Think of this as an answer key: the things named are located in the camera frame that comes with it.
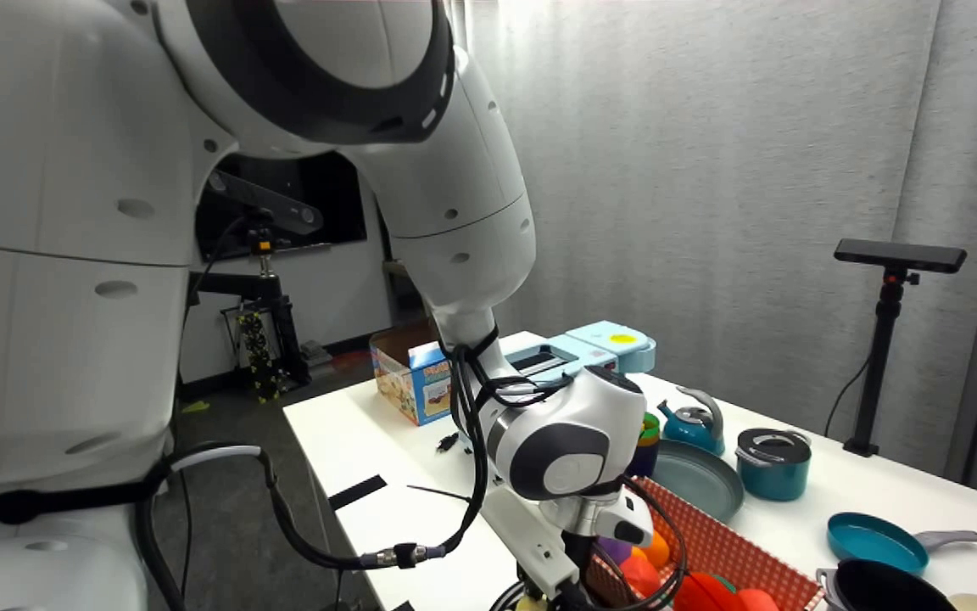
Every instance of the teal saucepan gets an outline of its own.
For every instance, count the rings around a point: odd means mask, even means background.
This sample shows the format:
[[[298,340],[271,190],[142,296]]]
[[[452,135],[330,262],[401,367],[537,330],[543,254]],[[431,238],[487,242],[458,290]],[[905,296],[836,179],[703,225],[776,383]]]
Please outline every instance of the teal saucepan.
[[[836,514],[828,521],[828,548],[837,560],[889,564],[915,578],[925,572],[930,554],[939,548],[971,543],[977,543],[977,530],[925,530],[914,537],[896,522],[870,514]]]

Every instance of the white table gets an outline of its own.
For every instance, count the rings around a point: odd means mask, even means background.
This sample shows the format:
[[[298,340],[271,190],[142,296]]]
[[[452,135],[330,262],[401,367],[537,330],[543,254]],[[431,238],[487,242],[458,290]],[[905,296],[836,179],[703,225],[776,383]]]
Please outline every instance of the white table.
[[[660,376],[636,376],[655,410],[660,402],[686,404],[673,383]],[[452,421],[429,427],[406,425],[378,383],[357,383],[307,404],[284,408],[284,417],[315,469],[327,496],[344,491],[369,475],[383,475],[388,490],[340,508],[340,522],[354,549],[382,549],[399,541],[437,543],[466,508],[466,504],[406,490],[436,486],[470,491],[471,457],[466,452],[437,454],[437,442],[455,430]],[[724,404],[726,457],[733,461],[737,434],[745,427],[788,427],[785,421]],[[836,558],[826,543],[832,514],[875,514],[905,530],[977,530],[977,491],[946,479],[896,464],[889,457],[860,457],[837,442],[810,434],[815,461],[801,504],[747,505],[730,522],[737,532],[799,568],[815,573]],[[447,558],[418,572],[378,572],[369,584],[383,607],[410,602],[418,611],[466,611],[489,607],[517,580],[517,564],[497,532],[480,521],[466,543]],[[942,549],[930,560],[925,580],[946,593],[977,593],[977,548]]]

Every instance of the cable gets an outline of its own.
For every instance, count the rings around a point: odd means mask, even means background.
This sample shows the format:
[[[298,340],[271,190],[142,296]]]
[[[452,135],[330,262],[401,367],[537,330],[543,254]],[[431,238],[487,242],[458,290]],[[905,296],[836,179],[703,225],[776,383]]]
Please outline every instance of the cable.
[[[378,560],[374,560],[378,554],[369,554],[369,558],[337,558],[337,554],[330,554],[330,549],[313,548],[313,543],[297,530],[297,522],[293,522],[288,504],[284,504],[284,496],[279,491],[274,469],[271,469],[270,454],[262,454],[262,472],[266,472],[266,486],[270,486],[270,491],[271,491],[271,514],[274,514],[274,521],[279,521],[279,530],[281,530],[284,543],[288,543],[302,560],[319,564],[319,568],[327,568],[327,572],[369,572],[369,568],[378,564]]]
[[[526,586],[522,586],[522,580],[517,580],[491,602],[489,611],[512,611],[522,593],[526,593]]]
[[[324,491],[324,486],[319,486],[315,475],[310,475],[310,486],[313,486],[313,496],[315,496],[315,525],[319,525],[319,532],[324,532],[324,543],[334,548],[330,521],[327,521],[327,508],[330,508],[327,491]]]
[[[864,357],[864,365],[860,367],[860,375],[855,375],[849,383],[842,383],[842,391],[836,395],[836,404],[832,404],[828,421],[826,421],[826,437],[828,437],[828,430],[832,430],[832,421],[836,421],[836,416],[837,416],[842,397],[845,397],[845,395],[855,388],[855,380],[864,375],[870,359],[872,359],[872,357]]]
[[[406,486],[406,490],[418,490],[418,491],[429,491],[429,496],[444,496],[444,499],[471,504],[470,496],[458,496],[458,491],[452,491],[452,490],[436,490],[436,486]]]
[[[259,457],[259,454],[266,454],[262,445],[240,445],[240,442],[236,442],[236,445],[204,445],[204,447],[197,447],[190,454],[174,457],[171,472],[186,472],[186,469],[197,469],[197,464],[209,464],[209,461],[229,461],[229,457]]]
[[[489,491],[489,445],[483,434],[483,417],[470,388],[470,375],[461,367],[452,367],[452,371],[458,380],[458,408],[466,416],[470,442],[474,447],[474,491],[471,491],[471,504],[466,505],[461,525],[442,543],[447,554],[461,543],[466,530],[480,521],[487,505],[487,491]]]
[[[237,228],[245,228],[245,225],[249,225],[249,219],[236,219],[232,225],[223,225],[223,231],[221,231],[218,242],[213,242],[213,253],[221,253],[223,242],[232,238],[232,231],[237,231]],[[197,293],[202,293],[204,282],[213,274],[218,254],[204,259],[204,266],[209,266],[209,270],[204,270],[202,274],[190,274],[190,282],[186,282],[183,327],[186,327],[186,316],[190,316],[190,306],[193,306]]]
[[[174,580],[174,572],[171,572],[171,564],[162,560],[162,549],[161,549],[161,543],[155,543],[155,537],[154,537],[154,499],[142,499],[142,504],[136,505],[136,541],[140,541],[140,554],[142,554],[142,560],[146,560],[146,568],[151,568],[151,573],[154,573],[154,584],[155,584],[155,591],[162,593],[166,607],[171,607],[171,611],[186,611],[186,607],[183,607],[183,599],[180,599],[180,586],[177,586],[177,580]]]
[[[221,242],[229,242],[237,225],[240,225],[240,219],[223,228],[223,234],[218,238],[213,247],[221,247]],[[183,316],[180,316],[180,340],[183,340],[183,333],[186,333],[190,306],[197,302],[197,293],[202,293],[204,282],[211,277],[213,266],[218,266],[218,259],[209,259],[209,270],[204,270],[202,274],[190,274],[190,277],[186,277],[186,302],[183,302]],[[190,397],[190,395],[186,395],[186,383],[183,383],[183,376],[180,376],[180,371],[177,371],[177,402],[186,402],[186,397]]]
[[[183,491],[183,521],[186,521],[186,541],[183,541],[183,568],[180,568],[180,602],[186,607],[186,584],[190,584],[190,554],[193,554],[193,505],[190,505],[190,486],[186,486],[186,472],[180,472],[180,491]]]
[[[337,572],[334,602],[344,603],[345,572]]]

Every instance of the black bracket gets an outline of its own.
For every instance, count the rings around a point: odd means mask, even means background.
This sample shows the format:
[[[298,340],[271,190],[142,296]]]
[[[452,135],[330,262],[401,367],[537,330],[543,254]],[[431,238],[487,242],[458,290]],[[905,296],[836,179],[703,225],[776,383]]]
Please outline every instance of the black bracket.
[[[939,273],[939,274],[959,273],[966,253],[963,247],[896,245],[896,242],[837,242],[836,259],[885,270],[883,293],[875,302],[875,330],[872,330],[872,346],[870,346],[862,408],[860,408],[855,434],[845,442],[845,447],[855,454],[875,454],[880,445],[872,442],[872,425],[875,425],[875,410],[880,410],[880,397],[883,397],[883,383],[885,383],[896,320],[904,308],[904,284],[905,282],[919,284],[915,273]]]
[[[281,293],[281,277],[193,273],[190,290],[193,290],[193,296],[186,296],[190,306],[197,306],[197,293],[240,296],[259,302],[271,316],[281,371],[297,380],[297,388],[313,383],[310,365],[298,354],[293,302]]]

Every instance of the white wall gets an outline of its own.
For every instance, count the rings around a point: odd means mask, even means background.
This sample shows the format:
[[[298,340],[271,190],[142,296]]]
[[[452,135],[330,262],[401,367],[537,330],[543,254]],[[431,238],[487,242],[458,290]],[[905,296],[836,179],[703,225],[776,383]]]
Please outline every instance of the white wall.
[[[392,327],[383,238],[367,190],[365,220],[367,242],[274,262],[281,290],[293,300],[293,320],[302,344],[344,344]],[[259,262],[221,262],[213,273],[259,274]],[[183,380],[236,371],[236,354],[221,320],[221,308],[236,302],[236,296],[204,293],[202,306],[190,308],[180,346]]]
[[[540,225],[506,330],[611,316],[660,340],[660,375],[821,427],[880,293],[837,238],[957,245],[966,270],[905,296],[875,427],[946,464],[977,330],[977,0],[497,0],[474,62]]]

